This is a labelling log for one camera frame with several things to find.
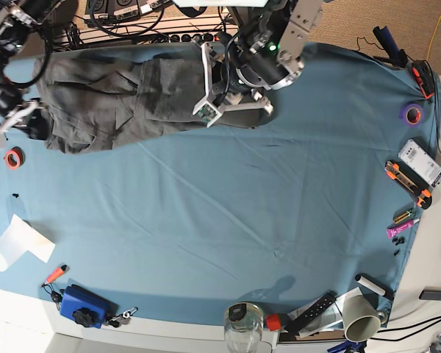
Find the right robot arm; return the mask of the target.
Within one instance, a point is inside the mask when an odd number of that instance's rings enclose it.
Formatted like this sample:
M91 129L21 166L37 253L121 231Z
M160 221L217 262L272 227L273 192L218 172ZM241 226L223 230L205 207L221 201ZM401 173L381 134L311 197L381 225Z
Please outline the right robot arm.
M47 106L40 99L24 99L31 86L44 75L54 46L49 17L61 1L9 1L0 10L0 149L6 133L16 128L33 140L46 140L49 123L43 116ZM28 37L37 33L45 45L45 54L38 73L28 82L14 82L6 77L5 67L18 54Z

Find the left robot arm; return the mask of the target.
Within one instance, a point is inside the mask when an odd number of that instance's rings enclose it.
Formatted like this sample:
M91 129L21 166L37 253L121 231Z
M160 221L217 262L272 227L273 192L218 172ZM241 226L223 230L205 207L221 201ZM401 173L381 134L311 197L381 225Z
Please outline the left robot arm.
M294 83L305 66L302 51L322 12L322 1L267 1L252 10L234 35L219 32L223 61L214 64L212 72L216 99Z

